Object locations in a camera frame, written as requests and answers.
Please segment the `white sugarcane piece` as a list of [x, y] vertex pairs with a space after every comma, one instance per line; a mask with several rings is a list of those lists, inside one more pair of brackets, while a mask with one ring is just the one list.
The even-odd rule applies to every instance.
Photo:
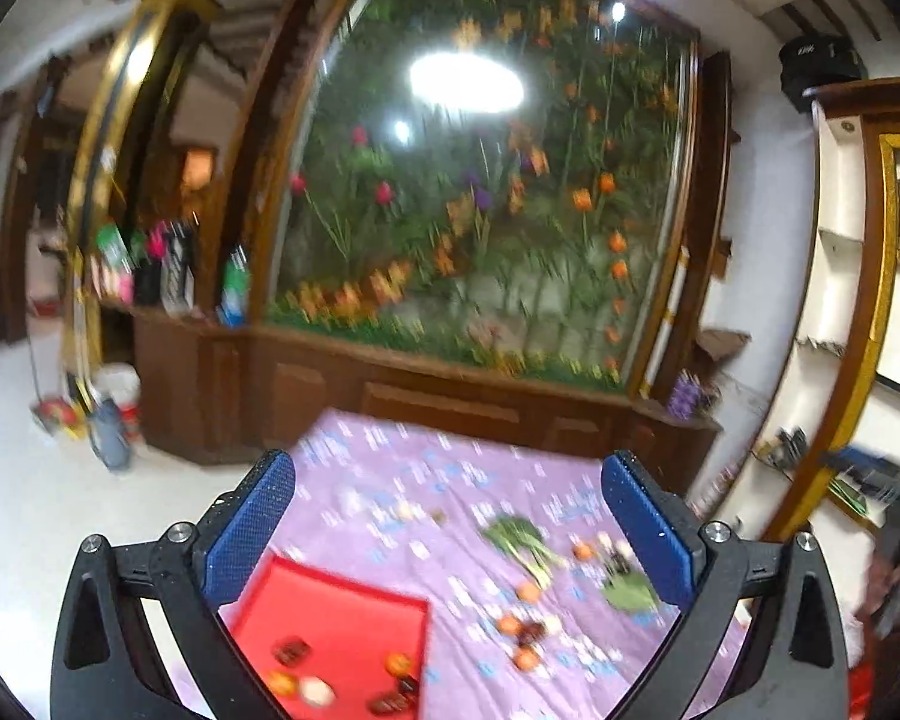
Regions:
[[562, 621], [560, 621], [560, 617], [557, 616], [557, 614], [545, 614], [541, 618], [541, 621], [543, 621], [544, 629], [546, 629], [546, 634], [559, 635], [562, 632]]
[[317, 676], [301, 676], [297, 681], [297, 692], [302, 702], [314, 709], [328, 709], [336, 700], [333, 688]]

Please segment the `small red date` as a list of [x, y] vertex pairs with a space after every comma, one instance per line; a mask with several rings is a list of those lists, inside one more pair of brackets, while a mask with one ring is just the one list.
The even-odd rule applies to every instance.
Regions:
[[312, 647], [300, 637], [291, 637], [274, 645], [271, 653], [281, 667], [292, 670], [307, 660], [312, 653]]

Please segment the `large green leaf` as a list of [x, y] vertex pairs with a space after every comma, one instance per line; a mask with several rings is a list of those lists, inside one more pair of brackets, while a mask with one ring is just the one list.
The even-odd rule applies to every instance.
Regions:
[[610, 575], [601, 594], [611, 608], [621, 613], [653, 613], [660, 605], [650, 580], [639, 572]]

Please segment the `grey thermos on floor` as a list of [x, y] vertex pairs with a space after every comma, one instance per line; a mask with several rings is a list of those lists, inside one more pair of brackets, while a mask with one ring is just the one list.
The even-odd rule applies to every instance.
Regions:
[[110, 472], [123, 472], [130, 466], [130, 439], [121, 411], [111, 398], [99, 401], [87, 416], [87, 434], [92, 452]]

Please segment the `dark fruit on leaf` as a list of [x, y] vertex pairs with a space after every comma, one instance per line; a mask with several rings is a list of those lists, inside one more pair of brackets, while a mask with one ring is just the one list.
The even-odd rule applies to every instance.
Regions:
[[610, 571], [613, 574], [628, 575], [631, 572], [631, 564], [621, 553], [613, 551], [610, 554]]

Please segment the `black thermos jug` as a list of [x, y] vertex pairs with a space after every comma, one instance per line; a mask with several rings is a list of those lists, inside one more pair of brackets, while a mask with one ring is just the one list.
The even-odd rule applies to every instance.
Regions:
[[193, 227], [174, 221], [164, 232], [164, 257], [160, 265], [160, 304], [169, 316], [183, 316], [193, 309]]

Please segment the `mandarin orange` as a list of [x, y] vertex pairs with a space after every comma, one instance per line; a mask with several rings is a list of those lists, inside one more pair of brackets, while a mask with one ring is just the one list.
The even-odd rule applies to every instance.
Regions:
[[385, 671], [395, 679], [414, 678], [416, 661], [411, 655], [403, 652], [390, 652], [383, 659]]

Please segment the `bok choy stalk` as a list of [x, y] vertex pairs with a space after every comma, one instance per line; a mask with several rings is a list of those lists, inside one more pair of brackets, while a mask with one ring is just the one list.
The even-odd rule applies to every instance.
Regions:
[[504, 556], [515, 561], [538, 585], [553, 585], [554, 571], [566, 566], [566, 559], [551, 550], [541, 530], [521, 515], [501, 515], [487, 523], [482, 536]]

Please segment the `wooden cabinet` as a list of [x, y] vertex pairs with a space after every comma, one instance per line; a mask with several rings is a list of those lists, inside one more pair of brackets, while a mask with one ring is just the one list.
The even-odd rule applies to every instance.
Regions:
[[290, 447], [329, 410], [580, 458], [631, 450], [685, 494], [720, 426], [652, 400], [518, 380], [317, 333], [133, 314], [144, 440], [196, 465]]

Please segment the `long red date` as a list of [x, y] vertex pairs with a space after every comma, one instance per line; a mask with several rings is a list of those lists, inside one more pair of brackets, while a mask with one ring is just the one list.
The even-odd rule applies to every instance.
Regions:
[[382, 692], [367, 700], [368, 713], [372, 717], [383, 718], [400, 715], [414, 709], [416, 700], [398, 691]]

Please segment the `white bucket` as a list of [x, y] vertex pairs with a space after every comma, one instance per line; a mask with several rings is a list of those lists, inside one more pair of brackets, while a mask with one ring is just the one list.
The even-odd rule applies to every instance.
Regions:
[[112, 400], [118, 408], [128, 439], [131, 442], [139, 442], [141, 440], [141, 427], [139, 427], [141, 379], [136, 369], [126, 362], [105, 364], [95, 372], [92, 382], [95, 388], [105, 398]]

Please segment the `green label water bottle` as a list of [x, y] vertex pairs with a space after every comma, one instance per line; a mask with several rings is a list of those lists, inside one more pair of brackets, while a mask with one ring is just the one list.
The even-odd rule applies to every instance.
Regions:
[[250, 270], [247, 252], [241, 245], [232, 250], [222, 273], [221, 302], [217, 307], [219, 322], [226, 327], [242, 327], [247, 320]]

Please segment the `flower display window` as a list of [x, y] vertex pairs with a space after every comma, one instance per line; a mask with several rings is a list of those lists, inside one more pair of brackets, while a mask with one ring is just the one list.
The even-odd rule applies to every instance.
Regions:
[[334, 0], [270, 322], [621, 392], [655, 333], [701, 41], [647, 0]]

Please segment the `purple floral tablecloth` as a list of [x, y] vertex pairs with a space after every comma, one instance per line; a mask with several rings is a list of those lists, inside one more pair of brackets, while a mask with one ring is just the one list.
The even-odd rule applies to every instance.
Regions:
[[[274, 553], [427, 601], [421, 717], [605, 717], [678, 621], [660, 598], [645, 614], [621, 613], [603, 598], [613, 551], [631, 572], [645, 572], [601, 495], [596, 461], [338, 413], [323, 416], [290, 455], [295, 496], [250, 580]], [[432, 520], [437, 509], [447, 514], [443, 527]], [[528, 518], [566, 559], [536, 605], [515, 596], [532, 579], [481, 534], [501, 515]], [[595, 550], [593, 561], [575, 559], [580, 541]], [[227, 631], [243, 594], [221, 608]], [[533, 645], [536, 670], [518, 671], [517, 638], [496, 621], [548, 613], [562, 632]]]

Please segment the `red tray box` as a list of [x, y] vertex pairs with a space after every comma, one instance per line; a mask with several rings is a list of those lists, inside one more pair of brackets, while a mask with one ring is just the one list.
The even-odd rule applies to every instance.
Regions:
[[[299, 694], [278, 699], [271, 693], [290, 718], [377, 718], [368, 713], [367, 700], [398, 690], [398, 679], [385, 671], [383, 659], [390, 652], [408, 653], [416, 661], [416, 705], [383, 718], [418, 718], [424, 704], [429, 613], [422, 598], [269, 553], [235, 606], [229, 632], [263, 683], [279, 670], [297, 678], [317, 676], [333, 688], [336, 700], [328, 709], [307, 706]], [[312, 653], [288, 670], [271, 651], [291, 637], [304, 639]]]

